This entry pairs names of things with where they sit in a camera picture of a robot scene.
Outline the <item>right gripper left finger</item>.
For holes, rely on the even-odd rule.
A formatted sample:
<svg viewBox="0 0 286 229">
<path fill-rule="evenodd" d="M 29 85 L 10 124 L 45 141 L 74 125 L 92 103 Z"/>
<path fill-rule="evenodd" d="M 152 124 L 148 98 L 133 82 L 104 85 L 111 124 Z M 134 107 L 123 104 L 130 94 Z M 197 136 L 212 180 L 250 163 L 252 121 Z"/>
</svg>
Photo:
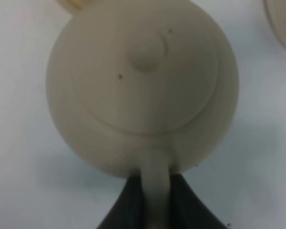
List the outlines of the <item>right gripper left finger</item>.
<svg viewBox="0 0 286 229">
<path fill-rule="evenodd" d="M 140 176 L 127 179 L 115 204 L 99 229 L 145 229 L 145 201 Z"/>
</svg>

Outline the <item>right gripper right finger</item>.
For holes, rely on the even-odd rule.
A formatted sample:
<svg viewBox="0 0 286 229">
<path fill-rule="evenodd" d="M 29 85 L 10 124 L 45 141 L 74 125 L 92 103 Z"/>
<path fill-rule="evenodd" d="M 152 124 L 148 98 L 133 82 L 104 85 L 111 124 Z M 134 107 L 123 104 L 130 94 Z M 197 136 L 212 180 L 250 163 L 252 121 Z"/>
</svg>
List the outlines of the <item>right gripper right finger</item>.
<svg viewBox="0 0 286 229">
<path fill-rule="evenodd" d="M 170 175 L 167 229 L 226 229 L 198 198 L 181 174 Z"/>
</svg>

